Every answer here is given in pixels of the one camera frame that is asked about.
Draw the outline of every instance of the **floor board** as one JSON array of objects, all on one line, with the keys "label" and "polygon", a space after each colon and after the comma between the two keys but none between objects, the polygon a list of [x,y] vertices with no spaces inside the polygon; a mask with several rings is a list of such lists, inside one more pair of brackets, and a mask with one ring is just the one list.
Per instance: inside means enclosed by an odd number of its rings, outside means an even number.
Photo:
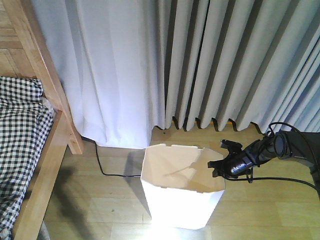
[{"label": "floor board", "polygon": [[[220,140],[245,147],[261,139],[254,125],[234,131],[228,124],[217,132],[213,125],[191,131],[155,127],[151,144],[211,148],[224,156]],[[139,174],[144,150],[98,148],[106,173]],[[290,160],[274,159],[255,176],[289,177],[312,182],[309,169]],[[225,192],[206,227],[187,230],[152,224],[139,178],[103,176],[95,145],[85,141],[83,155],[67,149],[44,221],[52,240],[318,240],[320,203],[310,187],[274,180],[227,181]]]}]

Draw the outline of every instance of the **gray curtain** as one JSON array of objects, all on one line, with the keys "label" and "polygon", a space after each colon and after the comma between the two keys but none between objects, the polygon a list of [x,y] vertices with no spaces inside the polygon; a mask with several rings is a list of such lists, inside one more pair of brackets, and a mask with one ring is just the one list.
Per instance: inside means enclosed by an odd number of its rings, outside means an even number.
[{"label": "gray curtain", "polygon": [[144,148],[173,117],[320,130],[319,0],[31,1],[75,126],[101,146]]},{"label": "gray curtain", "polygon": [[162,47],[169,61],[165,127],[174,116],[187,130],[195,118],[202,128],[214,118],[219,130],[230,119],[238,130],[254,122],[265,132],[269,123],[283,121],[318,132],[319,4],[172,1]]}]

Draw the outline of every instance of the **wooden slat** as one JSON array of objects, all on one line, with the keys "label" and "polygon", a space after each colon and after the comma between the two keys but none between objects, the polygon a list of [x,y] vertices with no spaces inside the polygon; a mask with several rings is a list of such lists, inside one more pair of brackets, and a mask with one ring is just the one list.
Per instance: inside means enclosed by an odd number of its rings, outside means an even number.
[{"label": "wooden slat", "polygon": [[36,77],[35,71],[23,49],[9,49],[8,51],[21,77]]},{"label": "wooden slat", "polygon": [[0,28],[0,36],[17,37],[17,33],[13,28]]},{"label": "wooden slat", "polygon": [[30,1],[2,0],[2,2],[36,77],[42,81],[45,96],[55,109],[61,110],[66,116],[70,134],[68,144],[72,153],[82,154],[84,145],[81,136],[74,126],[66,95]]},{"label": "wooden slat", "polygon": [[0,36],[0,49],[21,49],[22,45],[17,36]]},{"label": "wooden slat", "polygon": [[35,240],[58,175],[68,144],[68,124],[65,115],[56,114],[54,124],[43,147],[41,158],[35,169],[24,199],[20,214],[14,224],[14,240]]},{"label": "wooden slat", "polygon": [[0,76],[18,77],[18,69],[7,49],[0,49]]}]

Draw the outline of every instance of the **black and white checkered fabric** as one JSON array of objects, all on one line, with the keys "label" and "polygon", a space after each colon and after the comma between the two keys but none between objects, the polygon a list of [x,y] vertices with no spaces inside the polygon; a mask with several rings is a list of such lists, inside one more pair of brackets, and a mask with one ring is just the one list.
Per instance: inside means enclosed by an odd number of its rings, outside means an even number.
[{"label": "black and white checkered fabric", "polygon": [[53,123],[38,79],[0,76],[0,239],[11,239],[30,179]]}]

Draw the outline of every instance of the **white trash can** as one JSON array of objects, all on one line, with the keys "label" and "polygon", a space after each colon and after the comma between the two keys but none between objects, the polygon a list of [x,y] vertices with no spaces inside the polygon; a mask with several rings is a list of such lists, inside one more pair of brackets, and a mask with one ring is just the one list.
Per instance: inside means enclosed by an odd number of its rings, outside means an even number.
[{"label": "white trash can", "polygon": [[141,183],[153,223],[197,230],[206,226],[225,190],[209,161],[223,155],[196,146],[158,144],[145,150]]}]

